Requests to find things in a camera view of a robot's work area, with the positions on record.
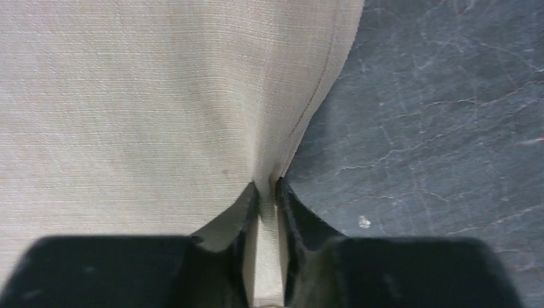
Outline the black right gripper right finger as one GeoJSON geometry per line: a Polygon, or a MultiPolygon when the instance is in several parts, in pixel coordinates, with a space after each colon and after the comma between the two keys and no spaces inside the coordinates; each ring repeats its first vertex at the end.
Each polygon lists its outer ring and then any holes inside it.
{"type": "Polygon", "coordinates": [[[472,237],[354,237],[275,185],[284,224],[287,307],[521,307],[498,257],[472,237]]]}

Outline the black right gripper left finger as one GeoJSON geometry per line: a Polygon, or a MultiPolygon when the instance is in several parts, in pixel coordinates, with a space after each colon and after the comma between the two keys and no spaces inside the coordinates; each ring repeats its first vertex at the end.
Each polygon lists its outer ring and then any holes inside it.
{"type": "Polygon", "coordinates": [[[2,307],[248,307],[259,192],[190,235],[56,235],[35,241],[2,307]]]}

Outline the beige cloth napkin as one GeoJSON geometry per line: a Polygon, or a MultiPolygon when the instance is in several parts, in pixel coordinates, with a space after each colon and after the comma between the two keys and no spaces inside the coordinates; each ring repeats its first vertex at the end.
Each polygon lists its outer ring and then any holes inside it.
{"type": "Polygon", "coordinates": [[[1,283],[51,234],[189,234],[254,180],[254,307],[284,304],[273,182],[362,1],[2,1],[1,283]]]}

